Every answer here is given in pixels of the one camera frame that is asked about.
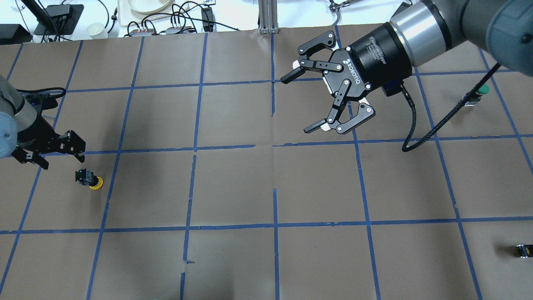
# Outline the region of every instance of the green cap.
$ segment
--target green cap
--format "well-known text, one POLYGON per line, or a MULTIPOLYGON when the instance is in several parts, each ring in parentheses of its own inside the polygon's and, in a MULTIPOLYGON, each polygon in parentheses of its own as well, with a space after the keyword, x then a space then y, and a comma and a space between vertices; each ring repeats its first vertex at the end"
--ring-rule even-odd
POLYGON ((481 95, 488 94, 489 91, 490 91, 489 86, 487 84, 484 84, 478 89, 478 94, 481 94, 481 95))

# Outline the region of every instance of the screw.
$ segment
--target screw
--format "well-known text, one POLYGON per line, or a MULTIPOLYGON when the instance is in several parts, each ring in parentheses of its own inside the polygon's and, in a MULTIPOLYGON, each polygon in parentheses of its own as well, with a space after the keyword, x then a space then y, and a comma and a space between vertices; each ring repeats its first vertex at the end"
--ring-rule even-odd
POLYGON ((533 40, 533 36, 530 34, 524 34, 524 36, 522 36, 522 44, 528 44, 531 40, 533 40))

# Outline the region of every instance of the white tray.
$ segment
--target white tray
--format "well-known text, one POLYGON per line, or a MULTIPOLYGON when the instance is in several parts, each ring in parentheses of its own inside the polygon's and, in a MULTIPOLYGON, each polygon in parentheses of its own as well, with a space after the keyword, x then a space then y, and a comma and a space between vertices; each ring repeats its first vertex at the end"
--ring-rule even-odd
MULTIPOLYGON (((178 3, 181 4, 185 2, 184 0, 172 0, 170 3, 162 10, 158 12, 166 12, 166 13, 172 13, 172 4, 178 3)), ((130 8, 130 5, 128 4, 128 0, 118 0, 118 23, 125 27, 128 26, 128 24, 131 21, 140 22, 144 17, 146 17, 145 14, 138 13, 136 11, 133 11, 130 8)), ((189 3, 187 3, 184 7, 184 9, 189 9, 189 3)), ((153 15, 148 18, 150 21, 154 21, 161 18, 167 18, 167 15, 153 15)))

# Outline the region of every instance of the bottle with green cap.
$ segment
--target bottle with green cap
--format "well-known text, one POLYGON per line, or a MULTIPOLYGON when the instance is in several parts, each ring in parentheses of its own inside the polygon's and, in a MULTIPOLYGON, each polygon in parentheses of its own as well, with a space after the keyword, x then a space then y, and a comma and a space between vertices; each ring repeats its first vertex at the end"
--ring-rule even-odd
POLYGON ((490 88, 487 84, 482 85, 474 95, 472 95, 472 98, 470 98, 470 101, 465 103, 465 106, 475 106, 480 100, 481 97, 485 94, 488 94, 490 91, 490 88))

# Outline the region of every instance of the grid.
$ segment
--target grid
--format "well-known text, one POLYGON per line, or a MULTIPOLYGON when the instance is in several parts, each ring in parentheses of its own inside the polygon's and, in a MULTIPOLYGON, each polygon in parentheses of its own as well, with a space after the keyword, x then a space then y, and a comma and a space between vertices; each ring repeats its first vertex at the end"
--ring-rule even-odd
MULTIPOLYGON (((341 42, 342 36, 339 33, 338 27, 335 27, 337 36, 339 37, 339 42, 341 42)), ((353 131, 353 139, 348 141, 321 141, 321 142, 302 142, 302 143, 286 143, 282 145, 273 145, 273 147, 295 147, 295 146, 320 146, 320 145, 353 145, 354 150, 356 153, 356 163, 358 167, 358 174, 359 174, 359 183, 362 193, 362 201, 363 201, 363 207, 364 207, 364 214, 365 214, 365 220, 364 221, 353 221, 353 222, 303 222, 303 223, 280 223, 278 222, 278 202, 277 202, 277 190, 274 189, 272 193, 272 200, 273 200, 273 222, 272 223, 263 223, 263 224, 236 224, 236 225, 218 225, 218 226, 191 226, 191 208, 193 205, 193 187, 195 184, 195 168, 197 164, 197 156, 194 155, 192 162, 191 162, 191 181, 190 181, 190 189, 189 189, 189 201, 188 201, 188 210, 187 210, 187 221, 185 226, 170 226, 170 227, 141 227, 141 228, 106 228, 106 219, 108 215, 109 210, 109 200, 111 199, 113 187, 115 183, 115 178, 117 174, 117 169, 119 165, 120 156, 123 153, 143 153, 143 152, 179 152, 179 151, 211 151, 211 150, 217 150, 217 149, 239 149, 239 148, 253 148, 256 145, 232 145, 232 146, 205 146, 200 147, 198 146, 198 129, 199 129, 199 120, 200 120, 200 109, 201 109, 201 101, 202 101, 202 89, 204 86, 210 86, 210 85, 236 85, 236 84, 260 84, 260 83, 271 83, 271 90, 272 90, 272 115, 276 112, 276 97, 275 97, 275 88, 277 84, 280 83, 278 79, 274 76, 274 36, 271 35, 270 43, 271 43, 271 80, 261 80, 261 81, 247 81, 247 82, 219 82, 219 83, 204 83, 204 69, 205 69, 205 61, 206 61, 206 49, 208 45, 209 40, 209 34, 205 34, 204 40, 203 40, 203 53, 202 53, 202 60, 201 60, 201 72, 200 72, 200 80, 198 84, 170 84, 170 85, 151 85, 151 86, 136 86, 136 78, 139 70, 139 63, 141 60, 141 54, 143 51, 143 45, 144 45, 144 37, 141 38, 139 52, 136 60, 135 65, 135 72, 133 75, 133 81, 131 83, 131 86, 123 86, 123 87, 115 87, 115 88, 103 88, 103 89, 69 89, 70 81, 72 79, 72 75, 75 71, 76 64, 80 55, 80 52, 82 50, 84 42, 81 41, 79 44, 79 48, 76 54, 76 58, 74 60, 74 63, 72 65, 69 79, 66 85, 67 94, 70 93, 83 93, 83 92, 91 92, 91 91, 112 91, 112 90, 128 90, 128 100, 126 104, 125 109, 125 115, 122 122, 122 130, 120 133, 120 139, 118 148, 115 151, 88 151, 86 152, 86 155, 99 155, 99 154, 114 154, 116 156, 115 159, 115 165, 112 171, 112 177, 110 180, 110 187, 109 187, 109 193, 107 196, 108 201, 106 202, 106 206, 104 209, 104 213, 102 216, 101 226, 100 228, 72 228, 72 229, 62 229, 62 230, 23 230, 23 226, 26 220, 26 216, 28 214, 28 211, 31 206, 31 201, 33 198, 34 191, 36 189, 37 183, 39 181, 39 175, 41 174, 41 169, 39 168, 37 170, 37 174, 35 176, 35 181, 33 183, 33 186, 31 188, 31 193, 26 205, 26 208, 24 210, 24 213, 22 215, 20 225, 18 230, 16 231, 0 231, 0 234, 5 235, 15 235, 15 240, 13 243, 13 247, 9 256, 9 259, 7 261, 7 265, 5 267, 5 271, 3 273, 2 282, 0 283, 0 293, 2 292, 2 289, 4 287, 4 283, 6 278, 9 276, 9 269, 11 265, 11 261, 13 259, 13 255, 15 254, 17 250, 17 244, 19 241, 19 237, 23 234, 51 234, 51 233, 98 233, 98 241, 96 244, 96 249, 94 252, 94 260, 92 264, 92 270, 91 270, 91 276, 88 282, 88 288, 86 293, 86 299, 91 298, 91 291, 93 286, 93 280, 94 275, 97 267, 97 262, 99 259, 99 252, 102 244, 102 238, 105 233, 108 232, 156 232, 156 231, 183 231, 184 232, 184 246, 183 246, 183 260, 185 262, 188 262, 188 245, 189 245, 189 233, 190 231, 204 231, 204 230, 233 230, 233 229, 246 229, 246 228, 272 228, 274 231, 273 236, 273 243, 274 243, 274 270, 275 270, 275 295, 276 299, 280 299, 280 261, 279 261, 279 238, 278 238, 278 229, 283 227, 321 227, 321 226, 365 226, 367 229, 367 235, 368 235, 368 244, 369 244, 369 253, 370 253, 370 263, 372 265, 372 273, 373 273, 373 280, 374 280, 374 286, 375 286, 375 293, 376 298, 381 299, 381 292, 379 287, 379 276, 377 272, 377 266, 376 266, 376 256, 374 251, 374 243, 373 243, 373 235, 372 235, 372 226, 373 225, 400 225, 400 224, 438 224, 438 223, 456 223, 459 228, 459 232, 461 234, 462 243, 464 246, 464 252, 466 254, 467 262, 469 265, 469 269, 471 272, 471 277, 474 282, 475 292, 477 294, 478 299, 482 299, 482 293, 478 284, 476 272, 474 269, 474 265, 471 258, 471 253, 469 250, 468 242, 466 239, 466 235, 463 229, 463 223, 470 223, 470 222, 502 222, 502 221, 520 221, 520 220, 533 220, 533 216, 516 216, 516 217, 482 217, 482 218, 462 218, 459 209, 457 208, 457 203, 455 201, 454 196, 454 189, 452 187, 452 183, 450 180, 450 175, 448 173, 447 164, 445 161, 445 157, 443 155, 442 149, 441 149, 441 141, 449 141, 449 140, 470 140, 470 139, 517 139, 521 150, 523 151, 525 160, 527 161, 528 167, 533 174, 533 165, 531 163, 530 156, 526 150, 526 147, 522 141, 522 138, 531 138, 533 137, 533 134, 521 134, 519 133, 512 117, 511 113, 509 112, 509 109, 507 108, 506 102, 502 96, 502 93, 500 92, 500 89, 498 88, 497 82, 494 78, 492 78, 492 84, 495 87, 496 93, 499 97, 499 100, 501 101, 502 106, 504 107, 504 111, 508 117, 508 120, 511 124, 511 127, 514 131, 514 135, 502 135, 502 136, 481 136, 481 137, 439 137, 438 135, 435 135, 433 138, 430 139, 430 141, 435 142, 439 154, 439 159, 442 165, 442 169, 445 175, 446 184, 448 187, 448 191, 450 194, 450 198, 452 201, 452 205, 454 207, 455 211, 455 218, 445 218, 445 219, 413 219, 413 220, 372 220, 369 213, 368 203, 367 203, 367 195, 366 195, 366 188, 365 188, 365 178, 364 178, 364 170, 361 164, 361 157, 360 157, 360 151, 359 146, 361 144, 375 144, 375 143, 402 143, 403 139, 390 139, 390 140, 378 140, 378 139, 367 139, 367 140, 360 140, 357 137, 357 133, 353 131), (197 100, 197 110, 196 110, 196 122, 195 122, 195 134, 194 134, 194 145, 193 147, 184 147, 184 148, 155 148, 155 149, 122 149, 122 144, 124 140, 124 132, 126 129, 126 123, 128 119, 128 113, 130 110, 130 104, 132 101, 132 95, 133 91, 137 89, 158 89, 158 88, 177 88, 177 87, 186 87, 186 86, 197 86, 199 89, 198 92, 198 100, 197 100)), ((22 51, 23 45, 20 46, 17 56, 15 57, 14 63, 7 75, 7 79, 11 77, 13 70, 15 68, 15 65, 17 64, 17 61, 19 59, 19 55, 22 51)), ((486 69, 489 70, 490 67, 488 65, 487 59, 485 58, 483 52, 480 51, 480 56, 483 58, 484 64, 486 66, 486 69)), ((512 72, 511 70, 500 70, 499 73, 507 73, 512 72)), ((421 78, 424 76, 432 76, 432 75, 457 75, 457 74, 483 74, 485 71, 479 71, 479 70, 473 70, 473 71, 465 71, 465 72, 431 72, 431 73, 421 73, 419 72, 418 68, 415 68, 414 76, 417 79, 418 85, 420 87, 420 90, 422 92, 422 98, 424 100, 425 109, 427 112, 427 115, 430 120, 431 126, 434 126, 433 118, 431 115, 431 111, 429 108, 429 104, 427 102, 427 98, 424 92, 424 87, 421 78)), ((320 81, 321 78, 301 78, 297 79, 296 81, 320 81)), ((61 99, 61 102, 58 107, 57 114, 55 116, 55 120, 53 123, 53 127, 55 128, 57 120, 59 118, 59 115, 61 113, 61 109, 63 106, 63 97, 61 99)), ((349 113, 352 117, 352 108, 349 106, 349 113)), ((61 154, 50 154, 47 156, 57 156, 61 154)), ((185 282, 187 279, 187 274, 185 272, 181 273, 180 278, 180 298, 184 298, 184 290, 185 290, 185 282)))

